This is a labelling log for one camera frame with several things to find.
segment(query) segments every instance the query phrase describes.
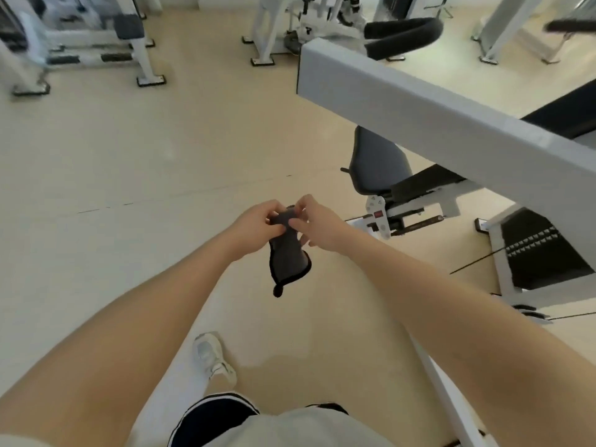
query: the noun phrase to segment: hand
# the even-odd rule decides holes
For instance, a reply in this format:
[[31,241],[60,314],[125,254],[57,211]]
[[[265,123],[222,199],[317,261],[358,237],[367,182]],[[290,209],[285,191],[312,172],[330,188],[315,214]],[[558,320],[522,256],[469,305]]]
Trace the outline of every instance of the hand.
[[232,250],[232,260],[257,252],[272,238],[286,232],[282,225],[270,225],[269,218],[286,211],[279,201],[272,200],[250,207],[230,225],[222,236]]
[[296,202],[294,210],[299,219],[290,219],[289,225],[302,233],[302,246],[309,242],[309,246],[344,253],[343,246],[354,231],[352,226],[339,218],[333,210],[319,204],[310,194]]

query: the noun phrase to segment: person's left arm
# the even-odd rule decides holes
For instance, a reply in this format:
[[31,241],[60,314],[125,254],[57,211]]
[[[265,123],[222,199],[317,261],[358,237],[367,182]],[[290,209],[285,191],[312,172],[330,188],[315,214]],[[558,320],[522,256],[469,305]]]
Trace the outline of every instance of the person's left arm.
[[285,209],[250,208],[85,322],[0,398],[0,433],[53,447],[124,445],[220,276],[284,232],[268,217]]

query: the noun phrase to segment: forearm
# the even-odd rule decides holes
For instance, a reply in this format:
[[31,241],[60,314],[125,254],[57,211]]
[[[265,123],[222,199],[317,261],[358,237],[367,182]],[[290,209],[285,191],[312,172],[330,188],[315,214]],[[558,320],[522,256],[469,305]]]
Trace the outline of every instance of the forearm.
[[[79,437],[56,427],[76,425],[87,431],[79,438],[86,445],[93,440],[123,443],[232,261],[228,246],[222,234],[211,239],[123,294],[57,345],[0,399],[0,432],[19,433],[22,425],[22,433],[61,447]],[[31,433],[32,426],[39,433]],[[94,429],[112,439],[102,439]],[[69,439],[56,439],[60,431]]]
[[[564,418],[580,420],[576,408],[594,410],[593,366],[502,301],[361,232],[350,234],[344,252],[509,445],[540,433],[553,440],[557,424],[559,433],[570,428]],[[527,429],[511,430],[521,421]],[[549,424],[553,431],[544,430]]]

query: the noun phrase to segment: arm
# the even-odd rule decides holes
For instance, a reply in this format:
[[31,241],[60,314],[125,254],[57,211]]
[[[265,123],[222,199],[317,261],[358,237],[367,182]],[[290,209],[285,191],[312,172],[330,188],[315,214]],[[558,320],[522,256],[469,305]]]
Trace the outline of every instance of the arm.
[[54,447],[122,446],[228,265],[284,232],[277,201],[244,212],[169,269],[123,294],[0,399],[0,433]]
[[501,447],[596,444],[596,367],[502,301],[342,222],[312,196],[290,225],[354,261]]

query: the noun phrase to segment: person's right hand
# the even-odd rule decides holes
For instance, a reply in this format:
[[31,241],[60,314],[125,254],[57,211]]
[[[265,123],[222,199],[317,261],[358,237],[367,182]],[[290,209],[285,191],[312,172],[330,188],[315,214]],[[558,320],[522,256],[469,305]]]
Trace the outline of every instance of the person's right hand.
[[302,196],[294,207],[299,218],[289,220],[289,225],[302,233],[300,243],[304,246],[318,246],[327,251],[343,254],[343,247],[349,241],[354,228],[344,222],[336,213],[319,204],[307,194]]

